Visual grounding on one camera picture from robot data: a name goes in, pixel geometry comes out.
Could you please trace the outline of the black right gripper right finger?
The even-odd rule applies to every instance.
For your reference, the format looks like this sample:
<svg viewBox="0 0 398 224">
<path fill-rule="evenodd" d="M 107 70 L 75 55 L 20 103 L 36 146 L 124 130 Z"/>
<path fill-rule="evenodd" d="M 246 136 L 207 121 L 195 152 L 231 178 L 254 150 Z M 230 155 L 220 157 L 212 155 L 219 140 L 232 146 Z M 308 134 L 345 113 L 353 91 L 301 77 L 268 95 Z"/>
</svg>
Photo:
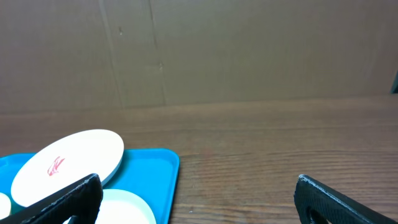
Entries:
<svg viewBox="0 0 398 224">
<path fill-rule="evenodd" d="M 294 204 L 302 224 L 397 224 L 304 174 L 298 177 Z"/>
</svg>

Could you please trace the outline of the white plate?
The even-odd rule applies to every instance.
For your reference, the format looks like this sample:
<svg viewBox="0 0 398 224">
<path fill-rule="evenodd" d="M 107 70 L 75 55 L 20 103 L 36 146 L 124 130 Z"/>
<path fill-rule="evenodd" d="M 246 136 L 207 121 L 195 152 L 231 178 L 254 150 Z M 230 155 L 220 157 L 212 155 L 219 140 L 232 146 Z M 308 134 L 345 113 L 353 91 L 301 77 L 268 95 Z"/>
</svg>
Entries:
<svg viewBox="0 0 398 224">
<path fill-rule="evenodd" d="M 11 184 L 11 197 L 29 207 L 89 174 L 98 174 L 105 185 L 119 169 L 123 154 L 124 142 L 114 131 L 71 134 L 43 148 L 20 168 Z"/>
</svg>

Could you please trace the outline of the yellow-green plate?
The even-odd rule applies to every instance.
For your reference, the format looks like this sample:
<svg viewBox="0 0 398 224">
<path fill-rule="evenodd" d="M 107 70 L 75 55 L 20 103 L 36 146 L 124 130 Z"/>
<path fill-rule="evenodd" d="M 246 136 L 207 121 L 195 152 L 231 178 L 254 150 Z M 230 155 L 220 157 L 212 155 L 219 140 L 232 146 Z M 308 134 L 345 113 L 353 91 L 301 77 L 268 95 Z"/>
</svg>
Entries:
<svg viewBox="0 0 398 224">
<path fill-rule="evenodd" d="M 0 219 L 4 219 L 11 214 L 11 201 L 9 197 L 0 193 Z"/>
</svg>

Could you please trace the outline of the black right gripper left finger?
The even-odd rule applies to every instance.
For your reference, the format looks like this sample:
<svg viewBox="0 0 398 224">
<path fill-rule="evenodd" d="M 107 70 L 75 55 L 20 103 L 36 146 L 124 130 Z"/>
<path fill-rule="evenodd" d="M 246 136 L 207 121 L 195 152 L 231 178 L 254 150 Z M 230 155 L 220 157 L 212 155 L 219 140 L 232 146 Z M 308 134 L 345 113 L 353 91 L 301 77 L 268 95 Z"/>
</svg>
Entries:
<svg viewBox="0 0 398 224">
<path fill-rule="evenodd" d="M 52 195 L 1 220 L 1 224 L 94 224 L 103 199 L 98 174 L 66 186 Z"/>
</svg>

